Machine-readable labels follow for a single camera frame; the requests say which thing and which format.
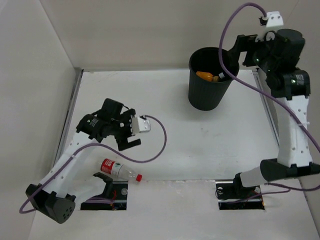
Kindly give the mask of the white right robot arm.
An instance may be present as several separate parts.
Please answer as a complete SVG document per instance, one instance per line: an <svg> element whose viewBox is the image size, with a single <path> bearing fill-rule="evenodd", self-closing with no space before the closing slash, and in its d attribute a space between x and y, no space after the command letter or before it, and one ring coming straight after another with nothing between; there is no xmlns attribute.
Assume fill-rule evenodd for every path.
<svg viewBox="0 0 320 240"><path fill-rule="evenodd" d="M277 158L264 159L252 170L237 173L232 192L245 197L250 188L261 184L275 185L277 180L317 175L319 164L313 162L308 141L319 144L308 132L307 108L311 94L310 76L296 65L305 46L303 35L293 29L269 30L271 39L258 40L256 35L238 35L228 51L231 63L240 53L247 55L246 67L258 66L266 74L271 99L276 106L279 152Z"/></svg>

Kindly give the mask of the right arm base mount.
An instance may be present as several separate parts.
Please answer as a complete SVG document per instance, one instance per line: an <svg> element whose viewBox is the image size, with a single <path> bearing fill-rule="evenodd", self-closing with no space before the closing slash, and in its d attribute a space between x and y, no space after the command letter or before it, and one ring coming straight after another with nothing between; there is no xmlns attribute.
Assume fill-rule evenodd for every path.
<svg viewBox="0 0 320 240"><path fill-rule="evenodd" d="M232 181L217 181L215 196L219 210L264 210L259 185L236 190Z"/></svg>

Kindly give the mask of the orange juice bottle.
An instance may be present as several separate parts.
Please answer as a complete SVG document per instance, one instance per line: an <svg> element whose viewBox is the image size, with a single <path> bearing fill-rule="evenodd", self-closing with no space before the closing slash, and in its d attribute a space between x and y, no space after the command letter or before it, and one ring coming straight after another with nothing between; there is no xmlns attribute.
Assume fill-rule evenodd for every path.
<svg viewBox="0 0 320 240"><path fill-rule="evenodd" d="M218 83L220 81L220 77L218 75L213 75L210 72L197 71L196 75L208 82Z"/></svg>

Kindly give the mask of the blue label clear bottle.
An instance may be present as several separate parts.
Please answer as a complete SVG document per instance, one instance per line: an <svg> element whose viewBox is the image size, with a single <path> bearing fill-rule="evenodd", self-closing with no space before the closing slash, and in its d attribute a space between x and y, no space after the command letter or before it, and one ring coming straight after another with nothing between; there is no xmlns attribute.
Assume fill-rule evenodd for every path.
<svg viewBox="0 0 320 240"><path fill-rule="evenodd" d="M218 76L219 76L220 79L224 79L225 78L225 75L224 75L223 72L221 72Z"/></svg>

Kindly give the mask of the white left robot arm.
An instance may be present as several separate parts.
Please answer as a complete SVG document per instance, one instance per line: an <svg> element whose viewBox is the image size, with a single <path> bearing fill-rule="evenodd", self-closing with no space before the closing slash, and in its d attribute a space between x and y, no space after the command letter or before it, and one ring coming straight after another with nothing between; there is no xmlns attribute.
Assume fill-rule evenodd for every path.
<svg viewBox="0 0 320 240"><path fill-rule="evenodd" d="M86 159L103 139L113 136L119 151L141 144L141 140L128 139L151 130L150 121L136 116L133 108L123 111L124 104L107 98L101 109L85 115L76 127L71 142L50 172L39 184L30 184L26 189L28 202L45 216L62 224L73 211L92 197L108 199L112 195L110 178L95 173L86 185L72 188L74 177Z"/></svg>

